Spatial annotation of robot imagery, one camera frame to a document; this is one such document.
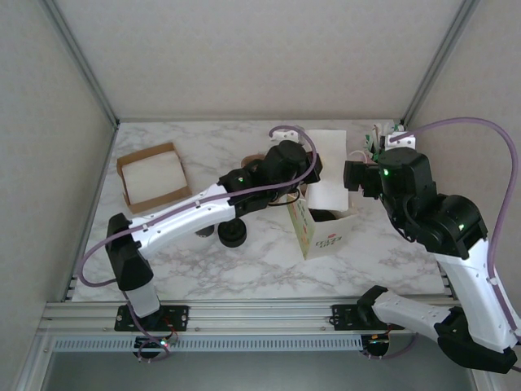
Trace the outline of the small circuit board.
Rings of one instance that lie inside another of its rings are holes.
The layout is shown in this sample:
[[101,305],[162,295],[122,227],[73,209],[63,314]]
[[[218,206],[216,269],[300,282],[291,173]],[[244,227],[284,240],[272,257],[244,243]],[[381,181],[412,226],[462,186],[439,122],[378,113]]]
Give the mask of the small circuit board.
[[134,349],[142,349],[143,351],[164,351],[162,341],[154,342],[144,336],[138,336],[134,340]]
[[388,334],[373,335],[368,342],[366,350],[371,355],[384,356],[390,346],[390,338]]

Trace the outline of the aluminium frame post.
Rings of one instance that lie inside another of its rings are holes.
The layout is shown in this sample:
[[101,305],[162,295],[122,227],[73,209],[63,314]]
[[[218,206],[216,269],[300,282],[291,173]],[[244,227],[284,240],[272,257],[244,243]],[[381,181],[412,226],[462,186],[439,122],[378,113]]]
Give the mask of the aluminium frame post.
[[89,61],[81,49],[74,32],[66,21],[57,0],[38,0],[38,2],[42,6],[43,11],[48,15],[50,23],[63,42],[77,70],[84,78],[87,87],[103,111],[104,116],[107,118],[113,131],[116,132],[119,129],[120,120],[115,114],[93,69],[90,67]]
[[427,66],[426,72],[423,74],[414,92],[413,98],[410,100],[404,114],[400,118],[400,124],[404,127],[410,125],[413,119],[418,115],[420,108],[424,104],[432,87],[435,85],[444,66],[447,64],[450,55],[480,3],[481,0],[461,0],[455,16],[449,24],[435,54]]

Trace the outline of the aluminium mounting rail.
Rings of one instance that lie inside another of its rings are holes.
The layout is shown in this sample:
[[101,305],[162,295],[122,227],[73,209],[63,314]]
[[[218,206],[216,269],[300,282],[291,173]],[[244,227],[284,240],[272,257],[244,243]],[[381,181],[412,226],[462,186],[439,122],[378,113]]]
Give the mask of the aluminium mounting rail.
[[[354,297],[165,301],[189,307],[187,330],[181,336],[321,335],[332,334],[329,318],[334,304],[351,304]],[[37,326],[43,336],[114,335],[120,302],[49,303]]]

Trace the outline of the beige wrapped stick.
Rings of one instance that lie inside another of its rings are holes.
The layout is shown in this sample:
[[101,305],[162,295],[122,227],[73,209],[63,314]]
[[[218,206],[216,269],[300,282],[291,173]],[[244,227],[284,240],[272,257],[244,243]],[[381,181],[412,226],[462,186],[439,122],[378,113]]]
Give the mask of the beige wrapped stick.
[[376,161],[379,158],[379,154],[383,149],[384,141],[382,140],[383,137],[383,127],[381,123],[376,123],[373,125],[372,129],[372,147],[371,147],[371,153],[372,153],[372,160]]

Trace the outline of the cream printed paper bag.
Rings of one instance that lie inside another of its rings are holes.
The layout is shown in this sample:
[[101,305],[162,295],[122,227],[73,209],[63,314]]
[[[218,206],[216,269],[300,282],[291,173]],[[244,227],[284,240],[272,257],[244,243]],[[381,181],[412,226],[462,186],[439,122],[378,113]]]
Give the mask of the cream printed paper bag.
[[[287,206],[304,259],[336,254],[347,242],[358,220],[357,210],[344,187],[344,165],[348,160],[348,132],[308,130],[322,163],[320,181],[300,188],[300,198],[289,198]],[[336,219],[315,222],[310,209],[331,211]]]

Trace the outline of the brown cardboard napkin box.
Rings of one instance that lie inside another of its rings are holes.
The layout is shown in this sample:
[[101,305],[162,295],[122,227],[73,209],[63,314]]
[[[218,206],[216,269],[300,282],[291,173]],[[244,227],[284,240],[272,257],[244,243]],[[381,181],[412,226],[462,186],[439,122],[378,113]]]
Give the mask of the brown cardboard napkin box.
[[163,144],[160,144],[160,145],[157,145],[154,147],[145,148],[145,149],[142,149],[142,150],[139,150],[136,152],[132,152],[126,156],[121,156],[117,159],[116,172],[118,173],[120,180],[122,182],[122,187],[123,187],[122,193],[123,193],[123,198],[124,198],[125,204],[131,213],[133,213],[133,214],[143,213],[147,210],[158,208],[160,206],[172,203],[174,201],[182,200],[182,199],[192,195],[192,191],[191,191],[191,189],[188,185],[188,181],[186,179],[187,186],[178,191],[174,191],[167,195],[162,195],[160,197],[156,197],[155,199],[144,201],[144,202],[141,202],[138,204],[131,204],[129,202],[127,189],[126,189],[126,185],[125,185],[125,180],[124,180],[123,173],[122,173],[122,167],[124,165],[130,164],[137,160],[142,160],[147,157],[151,157],[151,156],[154,156],[154,155],[157,155],[160,153],[164,153],[164,152],[169,152],[169,151],[175,151],[177,153],[177,149],[173,143],[163,143]]

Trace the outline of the white paper napkin stack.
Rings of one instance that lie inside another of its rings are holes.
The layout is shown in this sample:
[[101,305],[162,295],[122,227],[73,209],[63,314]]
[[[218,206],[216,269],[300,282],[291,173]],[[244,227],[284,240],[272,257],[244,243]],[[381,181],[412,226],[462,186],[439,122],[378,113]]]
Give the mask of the white paper napkin stack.
[[187,186],[175,151],[160,153],[122,167],[129,202],[138,204]]

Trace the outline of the aluminium table back rail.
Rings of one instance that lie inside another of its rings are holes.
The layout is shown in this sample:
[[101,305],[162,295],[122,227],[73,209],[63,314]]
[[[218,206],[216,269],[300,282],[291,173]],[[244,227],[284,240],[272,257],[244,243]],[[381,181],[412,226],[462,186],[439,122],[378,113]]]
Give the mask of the aluminium table back rail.
[[302,121],[398,121],[391,117],[375,118],[349,118],[349,117],[298,117],[298,116],[127,116],[119,119],[120,123],[152,123],[152,122],[210,122],[210,121],[276,121],[276,122],[302,122]]

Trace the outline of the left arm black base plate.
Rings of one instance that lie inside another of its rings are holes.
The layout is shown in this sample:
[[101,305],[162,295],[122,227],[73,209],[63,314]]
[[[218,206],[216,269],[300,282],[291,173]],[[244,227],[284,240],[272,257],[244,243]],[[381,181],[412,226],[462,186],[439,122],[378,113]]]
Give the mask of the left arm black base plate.
[[[162,305],[158,311],[139,318],[138,322],[147,332],[185,332],[187,328],[189,309],[187,305]],[[122,305],[116,313],[114,325],[116,332],[136,332],[129,307]]]

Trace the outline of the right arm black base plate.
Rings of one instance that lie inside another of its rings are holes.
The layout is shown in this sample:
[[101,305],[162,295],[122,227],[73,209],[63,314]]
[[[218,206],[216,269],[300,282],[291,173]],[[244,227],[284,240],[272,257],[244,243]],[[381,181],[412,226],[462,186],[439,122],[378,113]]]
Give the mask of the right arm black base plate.
[[336,331],[376,331],[383,333],[388,330],[404,330],[394,323],[384,323],[379,320],[371,308],[352,305],[333,305],[329,323]]

